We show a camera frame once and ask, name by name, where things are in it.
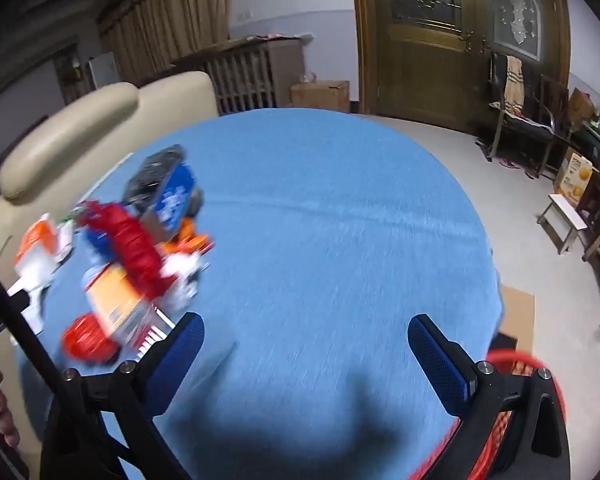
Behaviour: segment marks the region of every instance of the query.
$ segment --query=curtain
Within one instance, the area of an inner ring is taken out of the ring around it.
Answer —
[[[136,85],[171,62],[228,39],[229,0],[122,0],[99,19],[121,78]]]

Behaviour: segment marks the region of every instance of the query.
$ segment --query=food box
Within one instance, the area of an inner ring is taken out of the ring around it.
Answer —
[[[593,171],[590,160],[569,148],[555,178],[554,191],[563,195],[571,205],[578,205]]]
[[[131,340],[150,314],[151,306],[118,264],[107,264],[88,279],[85,292],[105,336],[121,345]]]

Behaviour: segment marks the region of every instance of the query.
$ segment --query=round table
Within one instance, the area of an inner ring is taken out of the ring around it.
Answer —
[[[154,419],[171,449],[201,480],[406,478],[452,424],[408,348],[409,320],[428,314],[478,360],[502,315],[490,245],[460,185],[394,130],[288,108],[174,132],[133,154],[93,197],[119,200],[141,161],[176,143],[205,191],[199,228],[217,241],[190,309],[229,320],[237,347],[203,395],[185,379]],[[89,310],[88,267],[78,237],[46,295],[39,336],[60,369],[82,374],[111,369],[74,362],[59,346]],[[42,431],[48,391],[20,359]]]

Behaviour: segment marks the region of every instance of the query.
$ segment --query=cushion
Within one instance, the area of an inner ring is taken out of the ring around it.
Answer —
[[[63,108],[23,139],[4,161],[1,195],[13,201],[48,185],[137,107],[138,89],[131,83],[116,83]]]

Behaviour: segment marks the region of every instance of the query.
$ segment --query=cardboard box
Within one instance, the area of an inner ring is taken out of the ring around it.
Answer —
[[[574,89],[567,108],[568,119],[573,124],[572,131],[579,130],[582,126],[582,121],[590,120],[595,113],[596,107],[591,102],[590,95],[578,88]]]
[[[578,205],[593,174],[593,164],[569,148],[554,181],[554,191],[563,195],[573,206]]]
[[[320,108],[348,114],[351,111],[349,81],[316,81],[291,87],[291,106]]]
[[[534,348],[535,300],[531,294],[500,285],[504,319],[499,332],[517,340],[516,350],[531,354]]]

